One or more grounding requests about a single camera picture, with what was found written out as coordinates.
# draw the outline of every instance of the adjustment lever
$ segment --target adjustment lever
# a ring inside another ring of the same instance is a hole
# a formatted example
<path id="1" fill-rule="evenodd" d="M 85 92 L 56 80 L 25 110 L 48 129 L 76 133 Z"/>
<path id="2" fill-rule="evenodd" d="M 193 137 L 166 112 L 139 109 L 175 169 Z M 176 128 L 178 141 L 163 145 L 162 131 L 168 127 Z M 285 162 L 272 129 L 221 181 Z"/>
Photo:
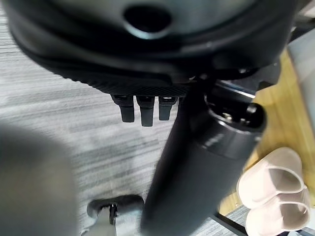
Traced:
<path id="1" fill-rule="evenodd" d="M 134 122 L 133 96 L 111 95 L 114 103 L 119 106 L 123 122 Z"/>

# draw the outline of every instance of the blurry object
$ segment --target blurry object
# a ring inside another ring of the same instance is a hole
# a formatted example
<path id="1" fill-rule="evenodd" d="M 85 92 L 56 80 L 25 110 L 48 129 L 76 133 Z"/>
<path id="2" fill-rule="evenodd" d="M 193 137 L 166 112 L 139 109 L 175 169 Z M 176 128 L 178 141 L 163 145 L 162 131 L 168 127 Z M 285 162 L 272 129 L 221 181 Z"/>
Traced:
<path id="1" fill-rule="evenodd" d="M 75 236 L 76 198 L 66 148 L 0 123 L 0 229 L 4 236 Z"/>
<path id="2" fill-rule="evenodd" d="M 246 219 L 249 236 L 277 236 L 304 228 L 311 217 L 306 186 L 299 193 L 279 194 L 266 204 L 251 209 Z"/>
<path id="3" fill-rule="evenodd" d="M 95 223 L 85 229 L 82 236 L 116 236 L 117 218 L 121 221 L 121 218 L 130 220 L 140 216 L 143 206 L 144 201 L 138 195 L 94 200 L 89 203 L 87 213 Z"/>

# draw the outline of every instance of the gray fabric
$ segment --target gray fabric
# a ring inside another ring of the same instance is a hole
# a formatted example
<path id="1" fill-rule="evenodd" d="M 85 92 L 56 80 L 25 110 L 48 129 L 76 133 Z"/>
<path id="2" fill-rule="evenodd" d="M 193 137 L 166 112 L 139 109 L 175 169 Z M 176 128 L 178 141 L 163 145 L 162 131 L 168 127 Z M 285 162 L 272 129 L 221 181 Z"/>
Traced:
<path id="1" fill-rule="evenodd" d="M 46 71 L 15 46 L 0 7 L 0 119 L 27 127 L 70 147 L 78 189 L 79 230 L 92 224 L 87 203 L 123 194 L 146 197 L 171 121 L 158 120 L 141 127 L 136 106 L 135 123 L 122 123 L 119 107 L 109 95 Z M 245 210 L 231 214 L 244 222 Z M 213 221 L 196 235 L 231 235 Z"/>

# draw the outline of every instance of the screw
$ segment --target screw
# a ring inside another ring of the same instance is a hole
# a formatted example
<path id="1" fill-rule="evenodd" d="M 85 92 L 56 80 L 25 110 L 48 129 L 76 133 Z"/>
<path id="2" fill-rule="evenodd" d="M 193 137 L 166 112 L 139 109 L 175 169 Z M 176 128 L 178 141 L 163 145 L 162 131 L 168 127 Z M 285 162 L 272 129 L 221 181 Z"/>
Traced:
<path id="1" fill-rule="evenodd" d="M 208 75 L 207 75 L 207 74 L 201 74 L 201 75 L 200 75 L 200 78 L 201 78 L 202 80 L 206 80 L 206 79 L 208 78 Z"/>
<path id="2" fill-rule="evenodd" d="M 230 114 L 228 114 L 228 113 L 222 113 L 222 115 L 228 121 L 232 121 L 233 120 L 233 117 Z"/>
<path id="3" fill-rule="evenodd" d="M 247 69 L 239 69 L 238 72 L 240 72 L 241 74 L 244 74 L 247 72 Z"/>

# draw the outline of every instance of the light pink slide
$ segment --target light pink slide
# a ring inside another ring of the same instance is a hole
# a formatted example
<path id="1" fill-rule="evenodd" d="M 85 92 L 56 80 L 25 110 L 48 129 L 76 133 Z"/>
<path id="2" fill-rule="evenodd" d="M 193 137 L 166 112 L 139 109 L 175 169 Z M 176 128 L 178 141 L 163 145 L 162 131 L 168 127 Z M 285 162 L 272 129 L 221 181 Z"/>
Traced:
<path id="1" fill-rule="evenodd" d="M 265 156 L 247 170 L 237 184 L 242 203 L 251 209 L 278 194 L 294 194 L 303 188 L 301 159 L 288 147 L 281 147 Z"/>
<path id="2" fill-rule="evenodd" d="M 249 236 L 276 236 L 304 228 L 310 220 L 307 187 L 295 194 L 279 194 L 263 206 L 251 209 L 246 218 Z"/>

